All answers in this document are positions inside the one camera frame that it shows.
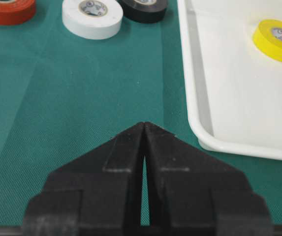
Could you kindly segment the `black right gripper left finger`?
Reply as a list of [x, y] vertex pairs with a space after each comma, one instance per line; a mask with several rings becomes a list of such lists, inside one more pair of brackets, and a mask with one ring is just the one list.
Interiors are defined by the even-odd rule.
[[121, 236], [140, 223], [144, 123], [52, 171], [28, 203], [25, 236]]

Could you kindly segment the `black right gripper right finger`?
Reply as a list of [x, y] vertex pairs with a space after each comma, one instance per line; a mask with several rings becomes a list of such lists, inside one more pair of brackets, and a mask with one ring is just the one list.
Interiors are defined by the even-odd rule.
[[150, 223], [167, 236], [270, 236], [265, 200], [246, 175], [146, 122]]

